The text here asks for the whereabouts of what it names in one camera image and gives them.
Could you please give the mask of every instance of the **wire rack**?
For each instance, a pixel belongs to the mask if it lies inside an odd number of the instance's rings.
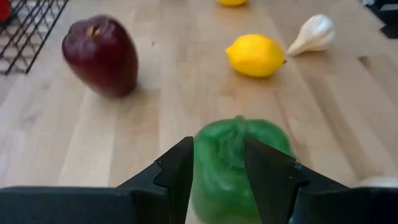
[[[10,0],[0,22],[0,74],[28,73],[69,0]]]

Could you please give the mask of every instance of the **garlic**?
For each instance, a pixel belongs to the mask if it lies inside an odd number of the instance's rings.
[[[287,50],[289,56],[306,51],[326,50],[335,39],[336,30],[333,21],[325,15],[311,17],[301,27],[297,39]]]

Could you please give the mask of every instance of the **red apple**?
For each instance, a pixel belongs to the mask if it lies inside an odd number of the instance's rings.
[[[62,52],[75,74],[101,95],[122,97],[137,85],[136,48],[112,17],[95,16],[72,24]]]

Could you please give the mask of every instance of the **yellow fruit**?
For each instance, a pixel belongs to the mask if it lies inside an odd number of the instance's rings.
[[[231,66],[252,77],[268,77],[284,63],[280,45],[261,34],[243,35],[226,49]]]
[[[218,0],[221,4],[226,6],[238,6],[247,2],[248,0]]]

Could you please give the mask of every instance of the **wooden table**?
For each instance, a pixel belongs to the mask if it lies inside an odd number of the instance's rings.
[[[140,86],[121,100],[85,87],[60,50],[72,22],[102,13],[126,26],[139,54]],[[319,13],[337,29],[327,52],[288,58],[264,80],[228,65],[238,36],[265,34],[286,49]],[[277,123],[302,164],[343,184],[397,175],[398,43],[380,27],[357,0],[70,1],[29,75],[0,77],[0,186],[117,186],[237,114]]]

